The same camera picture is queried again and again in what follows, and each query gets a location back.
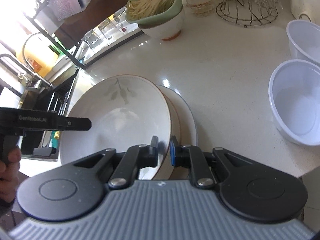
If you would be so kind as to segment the pink flower white plate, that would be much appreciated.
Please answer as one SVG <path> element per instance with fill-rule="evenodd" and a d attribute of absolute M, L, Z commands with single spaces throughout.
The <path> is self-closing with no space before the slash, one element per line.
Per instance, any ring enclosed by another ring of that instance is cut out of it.
<path fill-rule="evenodd" d="M 165 96 L 172 118 L 172 135 L 174 135 L 181 145 L 198 144 L 196 123 L 190 107 L 186 101 L 170 88 L 158 85 L 159 90 Z M 188 170 L 183 167 L 174 168 L 170 162 L 170 152 L 167 153 L 163 164 L 154 176 L 154 180 L 186 179 Z"/>

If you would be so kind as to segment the large leaf pattern plate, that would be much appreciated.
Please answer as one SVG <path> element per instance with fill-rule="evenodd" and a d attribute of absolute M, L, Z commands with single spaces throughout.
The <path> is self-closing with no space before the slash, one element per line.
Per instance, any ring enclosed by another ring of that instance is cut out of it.
<path fill-rule="evenodd" d="M 135 75 L 110 77 L 90 88 L 73 106 L 70 117 L 89 118 L 88 131 L 64 131 L 60 137 L 63 165 L 115 148 L 118 153 L 131 146 L 159 140 L 156 167 L 140 171 L 140 179 L 153 179 L 160 171 L 169 148 L 171 116 L 168 103 L 151 81 Z"/>

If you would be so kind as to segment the white plastic bowl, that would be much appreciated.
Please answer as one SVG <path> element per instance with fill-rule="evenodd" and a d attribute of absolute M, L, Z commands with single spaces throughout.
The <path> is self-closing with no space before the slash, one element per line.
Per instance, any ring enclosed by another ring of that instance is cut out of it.
<path fill-rule="evenodd" d="M 281 63 L 272 73 L 268 98 L 273 123 L 286 140 L 319 146 L 319 67 L 305 60 Z"/>
<path fill-rule="evenodd" d="M 292 20 L 286 26 L 292 59 L 310 61 L 319 66 L 320 28 L 305 20 Z"/>

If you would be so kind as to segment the chrome kitchen faucet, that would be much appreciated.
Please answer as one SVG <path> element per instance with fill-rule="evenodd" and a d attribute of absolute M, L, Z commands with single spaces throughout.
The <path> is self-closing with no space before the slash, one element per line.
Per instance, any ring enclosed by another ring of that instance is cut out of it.
<path fill-rule="evenodd" d="M 18 69 L 12 68 L 11 66 L 7 65 L 2 60 L 5 57 L 8 58 L 10 61 L 12 61 L 14 64 L 16 64 L 18 66 Z M 15 72 L 17 76 L 22 75 L 22 74 L 27 74 L 27 75 L 31 76 L 32 79 L 35 80 L 35 81 L 39 81 L 40 80 L 41 81 L 41 85 L 45 89 L 47 89 L 47 90 L 53 90 L 54 89 L 54 86 L 52 85 L 52 83 L 48 82 L 45 78 L 41 77 L 39 74 L 37 74 L 36 72 L 31 70 L 27 66 L 22 64 L 16 57 L 14 57 L 14 56 L 12 56 L 10 54 L 6 54 L 6 53 L 1 54 L 1 63 L 4 63 L 4 66 L 8 70 L 12 70 L 13 72 Z"/>

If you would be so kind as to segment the yellow cleaning cloth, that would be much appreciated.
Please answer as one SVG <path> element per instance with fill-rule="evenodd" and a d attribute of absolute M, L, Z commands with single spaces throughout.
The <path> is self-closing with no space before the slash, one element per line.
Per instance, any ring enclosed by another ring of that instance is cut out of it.
<path fill-rule="evenodd" d="M 56 131 L 54 133 L 54 139 L 59 140 L 60 139 L 60 131 Z"/>

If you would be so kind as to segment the black sink drain rack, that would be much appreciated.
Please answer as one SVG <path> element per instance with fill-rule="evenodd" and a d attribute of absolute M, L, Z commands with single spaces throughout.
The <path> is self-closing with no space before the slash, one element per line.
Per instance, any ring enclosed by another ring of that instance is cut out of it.
<path fill-rule="evenodd" d="M 42 91 L 37 98 L 33 109 L 54 112 L 64 116 L 67 111 L 69 98 L 77 75 L 78 73 L 75 72 L 71 77 L 67 78 L 51 91 L 46 89 Z"/>

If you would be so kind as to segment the orange juice bottle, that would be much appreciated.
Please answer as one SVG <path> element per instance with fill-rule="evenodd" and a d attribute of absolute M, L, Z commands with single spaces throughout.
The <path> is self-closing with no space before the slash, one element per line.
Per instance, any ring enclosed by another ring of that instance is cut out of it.
<path fill-rule="evenodd" d="M 25 49 L 25 59 L 33 67 L 34 72 L 45 77 L 55 66 L 58 55 L 49 48 Z"/>

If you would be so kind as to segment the left upside-down glass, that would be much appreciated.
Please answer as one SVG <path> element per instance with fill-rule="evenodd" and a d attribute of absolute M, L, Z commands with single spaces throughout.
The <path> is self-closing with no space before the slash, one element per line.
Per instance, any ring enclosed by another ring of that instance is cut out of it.
<path fill-rule="evenodd" d="M 83 41 L 91 48 L 92 50 L 95 49 L 102 43 L 101 38 L 94 32 L 94 30 L 88 31 L 84 37 Z"/>

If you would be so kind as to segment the white drip tray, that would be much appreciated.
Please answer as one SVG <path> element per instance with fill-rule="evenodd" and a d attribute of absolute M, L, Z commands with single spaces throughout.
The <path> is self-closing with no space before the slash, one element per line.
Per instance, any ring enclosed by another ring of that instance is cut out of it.
<path fill-rule="evenodd" d="M 103 40 L 100 45 L 98 45 L 94 49 L 88 49 L 84 54 L 84 57 L 80 59 L 80 62 L 83 65 L 91 65 L 101 59 L 102 57 L 106 56 L 107 54 L 111 53 L 112 51 L 120 48 L 121 46 L 129 43 L 130 41 L 134 40 L 135 38 L 143 35 L 143 32 L 137 28 L 127 34 L 122 35 L 119 38 L 108 40 Z"/>

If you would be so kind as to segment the white ceramic bowl red base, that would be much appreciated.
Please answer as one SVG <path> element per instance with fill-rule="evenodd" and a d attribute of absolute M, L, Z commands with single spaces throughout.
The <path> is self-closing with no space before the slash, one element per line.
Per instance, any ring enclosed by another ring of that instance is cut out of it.
<path fill-rule="evenodd" d="M 139 24 L 138 27 L 143 33 L 151 38 L 160 39 L 163 41 L 170 41 L 180 35 L 183 24 L 184 24 L 185 12 L 184 7 L 181 6 L 179 14 L 174 18 L 168 20 L 165 23 L 158 25 L 142 25 Z"/>

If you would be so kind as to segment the dark dish drying rack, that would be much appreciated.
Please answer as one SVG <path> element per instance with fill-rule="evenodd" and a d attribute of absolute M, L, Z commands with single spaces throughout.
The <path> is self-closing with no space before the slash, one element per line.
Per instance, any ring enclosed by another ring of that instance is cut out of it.
<path fill-rule="evenodd" d="M 128 0 L 37 0 L 39 7 L 27 20 L 73 63 L 82 67 L 69 49 L 84 35 L 122 8 Z"/>

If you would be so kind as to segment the middle upside-down glass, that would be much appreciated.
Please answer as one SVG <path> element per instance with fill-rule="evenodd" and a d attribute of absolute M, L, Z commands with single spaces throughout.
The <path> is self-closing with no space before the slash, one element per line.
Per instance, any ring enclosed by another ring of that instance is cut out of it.
<path fill-rule="evenodd" d="M 108 18 L 98 25 L 98 29 L 103 34 L 103 36 L 108 40 L 111 40 L 112 38 L 114 38 L 118 31 L 116 26 Z"/>

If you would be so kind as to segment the right upside-down glass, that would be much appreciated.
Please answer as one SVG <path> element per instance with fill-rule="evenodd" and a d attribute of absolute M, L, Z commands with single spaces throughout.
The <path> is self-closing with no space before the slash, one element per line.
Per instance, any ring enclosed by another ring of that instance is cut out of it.
<path fill-rule="evenodd" d="M 116 11 L 113 15 L 113 19 L 122 32 L 127 32 L 127 26 L 129 23 L 126 21 L 126 7 L 122 7 Z"/>

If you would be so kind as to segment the green colander basket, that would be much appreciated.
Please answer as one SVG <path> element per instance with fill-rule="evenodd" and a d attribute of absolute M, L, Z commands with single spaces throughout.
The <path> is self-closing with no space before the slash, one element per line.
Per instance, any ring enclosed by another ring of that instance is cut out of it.
<path fill-rule="evenodd" d="M 179 14 L 182 0 L 128 0 L 126 20 L 140 25 L 157 25 Z"/>

